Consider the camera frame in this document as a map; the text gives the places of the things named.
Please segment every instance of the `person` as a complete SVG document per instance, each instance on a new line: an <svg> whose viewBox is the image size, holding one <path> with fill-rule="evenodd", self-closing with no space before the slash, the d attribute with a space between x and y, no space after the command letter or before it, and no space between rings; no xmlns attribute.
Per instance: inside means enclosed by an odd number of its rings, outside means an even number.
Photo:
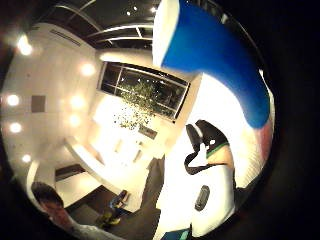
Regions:
<svg viewBox="0 0 320 240"><path fill-rule="evenodd" d="M43 182L33 182L31 190L49 219L80 240L124 240L96 226L75 222L64 208L64 203L55 189Z"/></svg>
<svg viewBox="0 0 320 240"><path fill-rule="evenodd" d="M127 214L127 215L131 214L131 212L122 208L122 206L126 205L126 200L128 196L129 196L128 191L122 190L119 193L119 195L117 195L110 201L109 207L113 211L113 215L112 215L113 219L119 219L123 214Z"/></svg>

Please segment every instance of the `recessed light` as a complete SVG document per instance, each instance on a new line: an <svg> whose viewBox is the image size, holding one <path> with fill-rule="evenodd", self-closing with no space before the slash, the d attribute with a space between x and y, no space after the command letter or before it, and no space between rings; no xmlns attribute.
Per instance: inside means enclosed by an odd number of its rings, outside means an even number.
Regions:
<svg viewBox="0 0 320 240"><path fill-rule="evenodd" d="M75 109L80 109L84 106L84 100L79 96L72 97L70 103Z"/></svg>
<svg viewBox="0 0 320 240"><path fill-rule="evenodd" d="M70 116L69 120L72 127L78 127L80 125L80 118L76 115Z"/></svg>
<svg viewBox="0 0 320 240"><path fill-rule="evenodd" d="M21 124L20 123L11 123L10 124L10 131L12 133L18 133L18 132L21 132Z"/></svg>
<svg viewBox="0 0 320 240"><path fill-rule="evenodd" d="M17 95L9 95L7 97L7 103L10 105L10 106L17 106L19 104L19 97Z"/></svg>
<svg viewBox="0 0 320 240"><path fill-rule="evenodd" d="M28 38L26 35L22 35L17 43L17 47L20 50L22 55L30 55L32 52L32 46L28 42Z"/></svg>
<svg viewBox="0 0 320 240"><path fill-rule="evenodd" d="M31 156L29 154L23 155L22 161L24 161L25 163L30 162L31 161Z"/></svg>
<svg viewBox="0 0 320 240"><path fill-rule="evenodd" d="M86 63L86 64L82 65L81 72L84 76L91 76L94 74L95 69L92 64Z"/></svg>

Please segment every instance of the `white wall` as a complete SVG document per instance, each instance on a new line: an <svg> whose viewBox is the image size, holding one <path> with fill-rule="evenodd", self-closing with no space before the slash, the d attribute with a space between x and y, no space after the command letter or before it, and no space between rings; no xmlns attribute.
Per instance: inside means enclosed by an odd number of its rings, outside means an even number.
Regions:
<svg viewBox="0 0 320 240"><path fill-rule="evenodd" d="M151 129L158 132L154 140L134 132L127 134L127 136L131 135L131 138L134 139L133 142L137 140L143 143L142 152L144 156L141 156L142 161L148 161L152 159L152 157L161 158L163 153L168 154L185 126L186 119L197 96L202 75L190 75L169 69L157 68L152 64L151 51L147 50L108 49L100 51L98 55L100 59L107 62L122 62L154 68L172 74L187 82L191 82L189 92L175 123L161 117L155 117L149 125ZM87 137L88 144L93 145L96 150L98 150L100 146L100 148L113 148L119 139L129 141L129 137L124 137L119 134L119 130L116 130L115 124L113 123L113 116L119 114L121 106L122 101L120 98L96 91L90 108L92 122Z"/></svg>
<svg viewBox="0 0 320 240"><path fill-rule="evenodd" d="M102 66L102 62L96 58L96 50L70 32L47 23L36 26L38 30L27 34L33 52L29 56L16 52L2 92L1 124L5 149L11 166L22 182L30 165L21 162L22 155L26 153L41 164L48 165L49 161L53 169L75 161L65 150L63 139L73 135L83 141L86 137L88 108ZM51 33L52 29L78 41L81 46ZM95 73L92 76L81 73L81 66L85 63L94 66ZM20 97L18 106L6 104L9 94ZM46 96L44 113L31 113L32 95ZM73 96L83 99L81 108L76 109L71 105ZM71 115L79 118L79 126L70 124ZM22 125L20 133L10 133L8 128L12 122Z"/></svg>

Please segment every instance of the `green object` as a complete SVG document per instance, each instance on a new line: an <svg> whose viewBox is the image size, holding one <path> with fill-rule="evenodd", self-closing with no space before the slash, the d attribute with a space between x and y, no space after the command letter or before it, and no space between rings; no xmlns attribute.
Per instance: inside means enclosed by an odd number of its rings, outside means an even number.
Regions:
<svg viewBox="0 0 320 240"><path fill-rule="evenodd" d="M121 88L123 90L120 96L125 105L121 113L115 115L115 122L120 127L133 130L136 127L147 125L156 113L168 114L167 109L157 104L159 96L154 85L140 82L134 86L121 85Z"/></svg>

